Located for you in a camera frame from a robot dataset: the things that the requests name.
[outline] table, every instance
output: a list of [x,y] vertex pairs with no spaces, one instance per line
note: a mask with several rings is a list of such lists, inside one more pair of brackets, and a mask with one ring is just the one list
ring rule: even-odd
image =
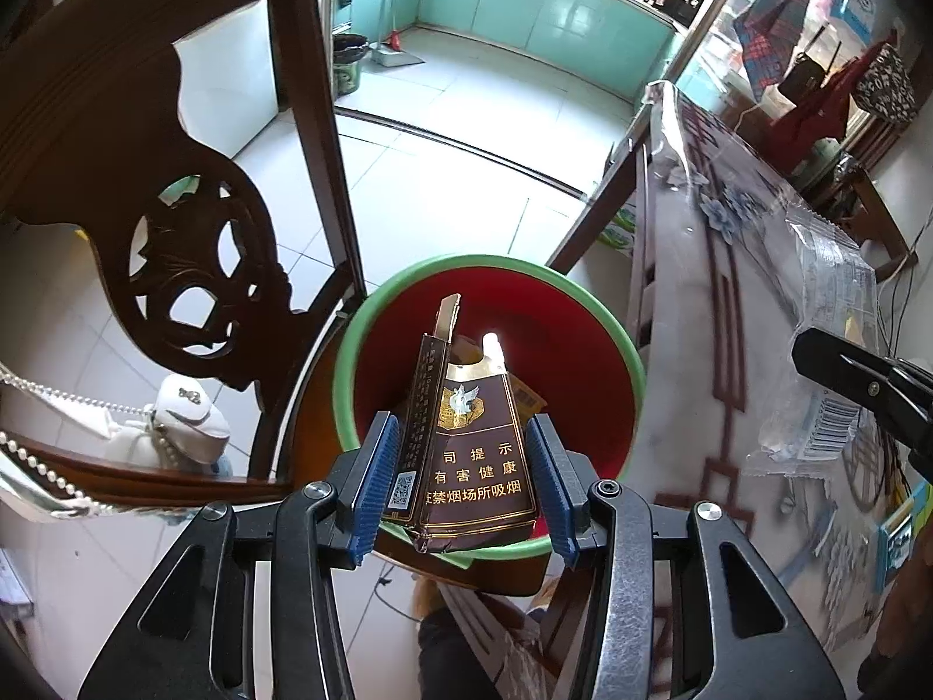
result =
[[[772,209],[767,238],[727,243],[680,176],[685,168],[716,191],[728,182]],[[647,391],[625,484],[658,505],[688,509],[703,499],[724,507],[832,652],[864,635],[879,610],[869,572],[883,520],[878,453],[862,448],[833,461],[826,485],[743,473],[773,411],[776,377],[790,364],[796,320],[787,304],[801,291],[801,272],[792,242],[782,241],[782,230],[790,238],[782,203],[802,200],[670,83],[650,87],[613,168],[552,266],[569,270],[629,198],[636,245],[625,324],[646,363]],[[666,586],[659,572],[658,664],[671,649]],[[664,689],[664,672],[655,683]]]

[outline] metal screw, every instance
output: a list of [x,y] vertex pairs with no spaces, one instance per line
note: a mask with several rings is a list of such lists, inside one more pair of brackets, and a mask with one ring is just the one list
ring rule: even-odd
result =
[[312,481],[304,486],[304,496],[309,500],[323,500],[330,494],[330,484],[326,481]]
[[603,479],[599,484],[596,484],[596,492],[603,495],[604,498],[614,498],[621,491],[622,487],[619,487],[619,483],[612,481],[612,479]]
[[227,503],[208,503],[201,511],[207,521],[219,521],[227,515]]
[[697,515],[703,521],[718,521],[722,518],[722,508],[715,503],[700,503],[697,506]]

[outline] appliance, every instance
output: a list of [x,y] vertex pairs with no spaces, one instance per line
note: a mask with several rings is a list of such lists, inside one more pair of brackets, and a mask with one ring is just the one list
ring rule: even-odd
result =
[[670,15],[676,22],[689,27],[700,12],[703,0],[654,0],[655,10]]

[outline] umbrella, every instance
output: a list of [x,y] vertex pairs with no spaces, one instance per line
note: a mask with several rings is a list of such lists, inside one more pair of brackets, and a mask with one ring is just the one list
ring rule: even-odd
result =
[[804,15],[810,0],[755,0],[734,21],[742,45],[742,60],[755,101],[764,90],[780,83],[794,47],[804,32]]

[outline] black handbag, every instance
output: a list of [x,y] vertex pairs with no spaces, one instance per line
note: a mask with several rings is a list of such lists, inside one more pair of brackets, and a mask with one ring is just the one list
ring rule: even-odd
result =
[[892,124],[910,123],[917,117],[917,100],[911,79],[893,44],[885,44],[852,92],[855,104]]
[[804,52],[802,52],[801,55],[797,55],[797,60],[793,68],[787,72],[784,81],[779,83],[777,87],[777,90],[795,105],[801,104],[801,102],[804,101],[804,97],[810,94],[814,89],[823,86],[823,82],[826,81],[826,75],[832,70],[832,64],[836,61],[836,57],[839,54],[839,48],[843,45],[841,41],[836,45],[836,52],[832,55],[832,60],[829,61],[829,67],[827,69],[824,69],[823,66],[811,58],[810,55],[807,55],[807,52],[816,44],[816,40],[823,35],[825,30],[826,26],[821,26],[819,28],[813,39],[810,39],[810,44],[807,44]]

